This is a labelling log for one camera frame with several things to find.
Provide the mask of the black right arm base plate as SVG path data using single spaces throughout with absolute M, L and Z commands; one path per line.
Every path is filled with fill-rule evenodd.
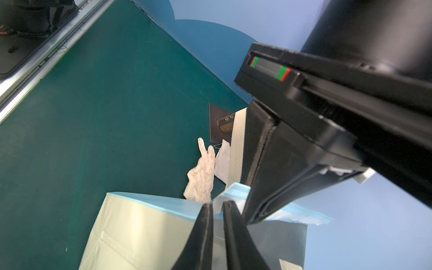
M 74 1 L 1 1 L 1 79 L 20 69 L 77 13 Z

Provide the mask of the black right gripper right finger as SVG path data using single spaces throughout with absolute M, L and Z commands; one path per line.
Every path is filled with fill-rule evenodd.
M 232 200 L 225 201 L 222 205 L 222 211 L 227 268 L 229 270 L 269 269 L 254 245 L 236 203 Z

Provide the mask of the light blue insulated delivery bag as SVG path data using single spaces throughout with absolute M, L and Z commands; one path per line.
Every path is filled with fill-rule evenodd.
M 246 110 L 236 112 L 228 151 L 227 185 L 214 199 L 213 268 L 226 268 L 222 203 L 244 209 L 250 187 L 240 183 Z M 169 270 L 190 236 L 202 204 L 192 200 L 127 192 L 108 193 L 84 250 L 82 270 Z M 302 269 L 310 225 L 332 221 L 316 211 L 288 204 L 251 226 L 256 247 L 273 270 Z

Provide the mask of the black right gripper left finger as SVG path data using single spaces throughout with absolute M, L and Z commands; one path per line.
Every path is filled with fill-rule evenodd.
M 190 236 L 172 270 L 211 270 L 213 260 L 213 206 L 203 204 Z

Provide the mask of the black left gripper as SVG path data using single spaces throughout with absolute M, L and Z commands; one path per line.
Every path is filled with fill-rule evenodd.
M 432 204 L 432 85 L 253 43 L 235 78 L 246 110 L 244 221 L 376 170 Z

